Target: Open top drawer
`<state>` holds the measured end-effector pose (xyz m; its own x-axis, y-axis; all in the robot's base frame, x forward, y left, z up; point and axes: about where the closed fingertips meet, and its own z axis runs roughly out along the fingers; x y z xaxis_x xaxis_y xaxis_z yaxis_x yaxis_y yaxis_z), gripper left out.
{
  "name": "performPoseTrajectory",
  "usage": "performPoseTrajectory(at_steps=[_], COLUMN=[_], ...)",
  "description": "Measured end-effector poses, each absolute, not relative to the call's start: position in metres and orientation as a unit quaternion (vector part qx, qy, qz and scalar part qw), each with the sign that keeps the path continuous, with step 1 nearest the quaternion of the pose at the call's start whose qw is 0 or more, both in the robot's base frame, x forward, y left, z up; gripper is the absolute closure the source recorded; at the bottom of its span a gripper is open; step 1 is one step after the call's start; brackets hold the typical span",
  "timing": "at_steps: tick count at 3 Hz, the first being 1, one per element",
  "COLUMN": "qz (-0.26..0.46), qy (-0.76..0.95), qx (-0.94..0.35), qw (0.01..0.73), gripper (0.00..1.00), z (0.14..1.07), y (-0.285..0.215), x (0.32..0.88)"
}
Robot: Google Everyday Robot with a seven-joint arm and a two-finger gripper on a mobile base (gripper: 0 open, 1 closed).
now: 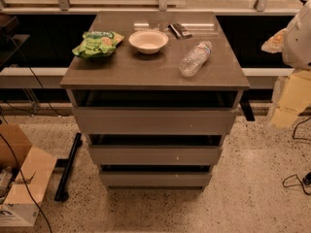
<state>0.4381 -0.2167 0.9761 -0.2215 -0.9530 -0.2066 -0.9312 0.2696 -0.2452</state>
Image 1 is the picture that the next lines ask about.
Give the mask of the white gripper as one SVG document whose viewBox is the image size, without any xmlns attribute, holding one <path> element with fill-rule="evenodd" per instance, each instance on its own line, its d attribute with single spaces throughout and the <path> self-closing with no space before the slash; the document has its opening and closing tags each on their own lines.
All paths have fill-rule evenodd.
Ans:
<svg viewBox="0 0 311 233">
<path fill-rule="evenodd" d="M 282 51 L 287 29 L 281 29 L 263 43 L 261 49 L 269 53 Z M 272 105 L 268 112 L 267 129 L 289 129 L 298 116 L 311 105 L 311 72 L 294 70 L 288 77 L 281 77 L 274 86 Z"/>
</svg>

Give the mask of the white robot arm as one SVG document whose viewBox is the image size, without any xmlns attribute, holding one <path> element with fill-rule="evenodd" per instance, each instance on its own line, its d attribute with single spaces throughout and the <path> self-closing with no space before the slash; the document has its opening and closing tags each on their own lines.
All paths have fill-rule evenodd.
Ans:
<svg viewBox="0 0 311 233">
<path fill-rule="evenodd" d="M 280 132 L 289 129 L 311 104 L 311 1 L 308 0 L 288 26 L 270 37 L 261 49 L 282 53 L 293 72 L 275 84 L 269 110 L 268 128 Z"/>
</svg>

